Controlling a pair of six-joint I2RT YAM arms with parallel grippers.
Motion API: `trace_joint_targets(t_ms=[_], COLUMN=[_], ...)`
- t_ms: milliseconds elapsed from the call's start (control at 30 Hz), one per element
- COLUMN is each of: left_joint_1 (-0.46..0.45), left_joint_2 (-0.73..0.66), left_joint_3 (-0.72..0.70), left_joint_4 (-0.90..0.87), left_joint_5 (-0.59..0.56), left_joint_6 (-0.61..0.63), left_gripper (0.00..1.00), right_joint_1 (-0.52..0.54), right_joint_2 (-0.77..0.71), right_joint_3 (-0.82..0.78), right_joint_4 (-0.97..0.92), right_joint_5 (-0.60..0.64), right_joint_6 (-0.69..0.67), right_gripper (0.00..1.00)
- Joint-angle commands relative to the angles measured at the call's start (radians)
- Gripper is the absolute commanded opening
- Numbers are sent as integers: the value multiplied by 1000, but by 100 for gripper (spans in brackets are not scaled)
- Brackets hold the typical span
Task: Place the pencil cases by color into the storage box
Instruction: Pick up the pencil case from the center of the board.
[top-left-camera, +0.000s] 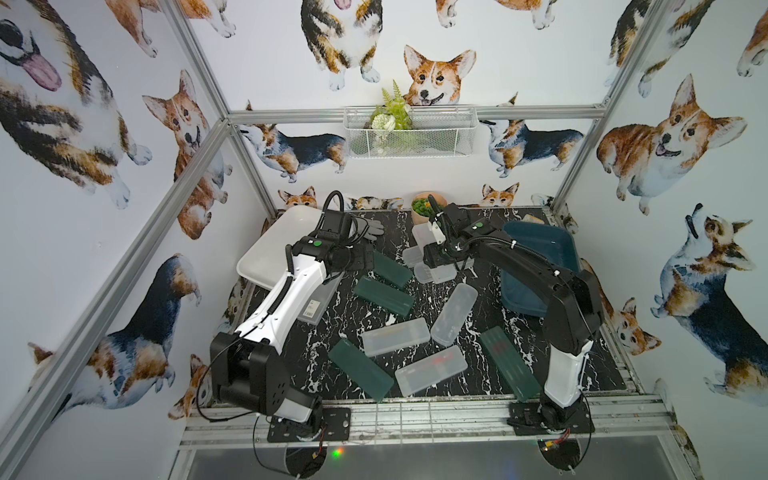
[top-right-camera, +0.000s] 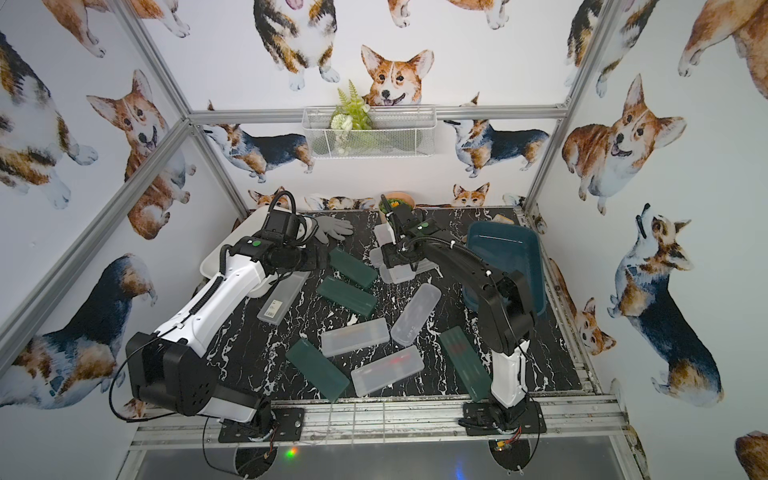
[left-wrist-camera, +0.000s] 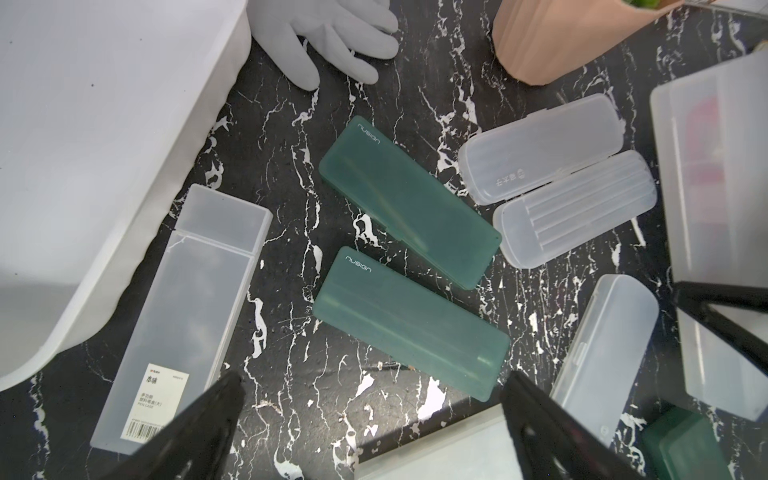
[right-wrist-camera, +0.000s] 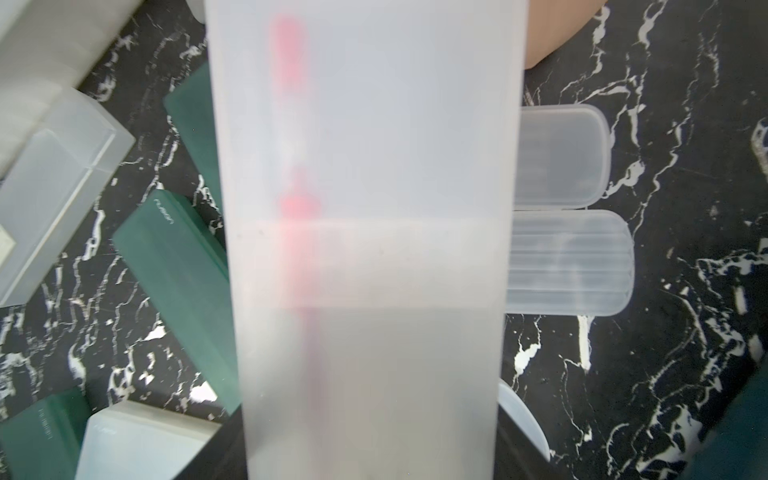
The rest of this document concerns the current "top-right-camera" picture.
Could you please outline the clear pencil case top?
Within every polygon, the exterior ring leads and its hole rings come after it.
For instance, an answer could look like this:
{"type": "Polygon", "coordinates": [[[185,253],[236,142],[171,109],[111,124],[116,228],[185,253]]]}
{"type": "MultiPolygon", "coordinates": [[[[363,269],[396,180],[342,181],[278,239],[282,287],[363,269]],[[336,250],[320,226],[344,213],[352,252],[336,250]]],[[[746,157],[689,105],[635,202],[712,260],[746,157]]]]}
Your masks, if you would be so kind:
{"type": "Polygon", "coordinates": [[[368,253],[370,264],[378,269],[384,265],[383,253],[380,247],[373,248],[368,253]]]}

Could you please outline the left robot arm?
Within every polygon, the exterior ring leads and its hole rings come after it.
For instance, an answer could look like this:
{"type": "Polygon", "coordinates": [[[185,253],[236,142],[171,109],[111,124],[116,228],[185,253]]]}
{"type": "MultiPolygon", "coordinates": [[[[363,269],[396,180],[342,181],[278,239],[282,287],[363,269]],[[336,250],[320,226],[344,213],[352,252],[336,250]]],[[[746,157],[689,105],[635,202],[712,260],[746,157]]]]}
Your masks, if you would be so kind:
{"type": "Polygon", "coordinates": [[[171,319],[153,333],[138,332],[126,343],[126,373],[133,399],[168,414],[249,423],[263,399],[220,383],[206,352],[217,332],[248,294],[270,290],[290,274],[328,264],[326,245],[243,237],[219,251],[219,271],[171,319]]]}

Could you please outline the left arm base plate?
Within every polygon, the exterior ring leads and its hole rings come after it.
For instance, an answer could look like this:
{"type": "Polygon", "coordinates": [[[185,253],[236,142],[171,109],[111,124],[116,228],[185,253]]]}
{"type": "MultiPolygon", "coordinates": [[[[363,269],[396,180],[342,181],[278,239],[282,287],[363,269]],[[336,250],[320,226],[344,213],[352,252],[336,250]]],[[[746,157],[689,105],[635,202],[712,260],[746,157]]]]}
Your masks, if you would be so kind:
{"type": "Polygon", "coordinates": [[[306,410],[264,408],[248,423],[224,420],[218,436],[222,444],[245,442],[293,442],[301,438],[306,410]]]}

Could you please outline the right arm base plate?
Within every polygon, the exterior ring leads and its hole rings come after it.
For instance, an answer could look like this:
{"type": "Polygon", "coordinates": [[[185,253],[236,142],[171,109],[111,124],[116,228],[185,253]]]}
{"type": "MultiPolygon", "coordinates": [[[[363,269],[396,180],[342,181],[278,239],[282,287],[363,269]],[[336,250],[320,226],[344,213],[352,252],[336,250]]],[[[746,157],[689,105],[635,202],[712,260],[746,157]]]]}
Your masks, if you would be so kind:
{"type": "Polygon", "coordinates": [[[505,408],[497,402],[465,403],[458,425],[469,436],[544,434],[547,426],[539,402],[526,397],[517,405],[505,408]]]}

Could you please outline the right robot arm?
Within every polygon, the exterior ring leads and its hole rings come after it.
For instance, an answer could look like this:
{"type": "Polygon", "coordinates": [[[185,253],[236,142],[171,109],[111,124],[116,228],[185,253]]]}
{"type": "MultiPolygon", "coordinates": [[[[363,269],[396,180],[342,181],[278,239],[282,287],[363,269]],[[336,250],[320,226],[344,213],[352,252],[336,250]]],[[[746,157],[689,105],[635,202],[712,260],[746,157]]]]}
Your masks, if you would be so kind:
{"type": "Polygon", "coordinates": [[[491,266],[450,230],[417,217],[405,203],[393,206],[382,197],[379,209],[394,233],[394,241],[382,247],[384,264],[414,268],[429,260],[473,293],[480,337],[492,352],[491,393],[505,408],[519,404],[527,396],[525,358],[537,321],[525,276],[491,266]]]}

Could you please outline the clear case with pens middle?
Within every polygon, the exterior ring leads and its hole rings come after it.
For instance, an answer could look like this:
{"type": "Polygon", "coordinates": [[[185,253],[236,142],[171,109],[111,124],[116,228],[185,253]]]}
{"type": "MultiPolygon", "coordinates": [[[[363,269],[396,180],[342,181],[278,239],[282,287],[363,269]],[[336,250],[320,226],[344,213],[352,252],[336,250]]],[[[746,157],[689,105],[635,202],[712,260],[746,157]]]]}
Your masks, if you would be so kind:
{"type": "Polygon", "coordinates": [[[325,357],[333,357],[389,341],[387,322],[384,318],[378,318],[323,332],[321,353],[325,357]]]}

